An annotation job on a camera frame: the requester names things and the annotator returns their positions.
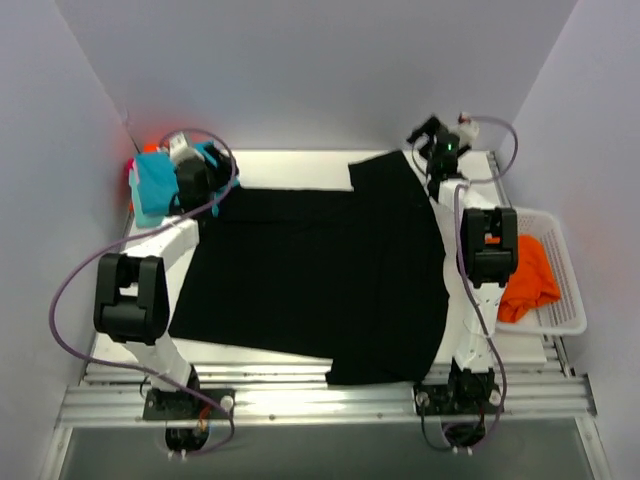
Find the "black cloth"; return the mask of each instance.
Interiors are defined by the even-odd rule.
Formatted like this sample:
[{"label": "black cloth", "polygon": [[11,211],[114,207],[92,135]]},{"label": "black cloth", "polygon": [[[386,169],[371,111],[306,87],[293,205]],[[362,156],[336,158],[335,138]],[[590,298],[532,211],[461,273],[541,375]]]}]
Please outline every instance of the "black cloth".
[{"label": "black cloth", "polygon": [[349,172],[353,192],[234,189],[171,336],[331,358],[330,384],[421,381],[448,305],[433,209],[402,152]]}]

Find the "white wall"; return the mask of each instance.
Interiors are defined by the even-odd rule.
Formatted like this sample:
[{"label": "white wall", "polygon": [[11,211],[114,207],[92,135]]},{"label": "white wall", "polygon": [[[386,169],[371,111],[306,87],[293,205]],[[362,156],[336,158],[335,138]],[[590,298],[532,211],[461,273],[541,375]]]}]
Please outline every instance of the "white wall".
[{"label": "white wall", "polygon": [[640,471],[639,25],[637,0],[578,3],[517,116],[521,156],[507,179],[517,204],[564,224],[589,320],[568,347],[624,480]]},{"label": "white wall", "polygon": [[236,147],[350,149],[431,112],[515,118],[575,2],[57,0],[137,139],[171,118]]},{"label": "white wall", "polygon": [[[132,148],[53,2],[3,3],[0,64],[0,477],[27,480],[81,367],[51,339],[48,303],[121,233],[118,175]],[[60,309],[64,336],[85,351],[93,285],[83,276]]]}]

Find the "plastic basket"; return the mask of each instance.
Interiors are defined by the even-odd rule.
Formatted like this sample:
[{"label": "plastic basket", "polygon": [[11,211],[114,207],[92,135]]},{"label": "plastic basket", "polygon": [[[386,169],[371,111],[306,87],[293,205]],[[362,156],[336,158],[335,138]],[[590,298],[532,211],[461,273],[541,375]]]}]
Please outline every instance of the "plastic basket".
[{"label": "plastic basket", "polygon": [[546,212],[525,208],[516,208],[516,212],[518,234],[531,235],[544,246],[562,298],[529,311],[517,323],[498,321],[496,329],[537,335],[580,335],[587,328],[587,317],[560,224]]}]

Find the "gray floor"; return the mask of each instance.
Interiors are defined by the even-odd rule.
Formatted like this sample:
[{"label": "gray floor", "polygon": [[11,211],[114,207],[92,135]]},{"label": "gray floor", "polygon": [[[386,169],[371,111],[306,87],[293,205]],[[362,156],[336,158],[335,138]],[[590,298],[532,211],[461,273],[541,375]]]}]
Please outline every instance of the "gray floor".
[{"label": "gray floor", "polygon": [[[430,438],[437,443],[437,427],[429,428]],[[429,450],[418,421],[395,425],[241,427],[229,446],[184,463],[177,458],[167,460],[160,451],[162,435],[161,430],[147,428],[78,429],[61,478],[593,478],[573,420],[503,421],[495,437],[472,457]]]}]

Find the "orange cloth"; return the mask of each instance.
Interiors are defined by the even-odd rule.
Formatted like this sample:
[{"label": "orange cloth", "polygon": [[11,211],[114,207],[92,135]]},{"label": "orange cloth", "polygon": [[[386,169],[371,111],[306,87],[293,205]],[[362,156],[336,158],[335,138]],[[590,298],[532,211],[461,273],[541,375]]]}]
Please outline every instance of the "orange cloth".
[{"label": "orange cloth", "polygon": [[518,237],[518,268],[502,295],[498,320],[515,323],[532,308],[560,300],[560,289],[542,244],[529,235]]}]

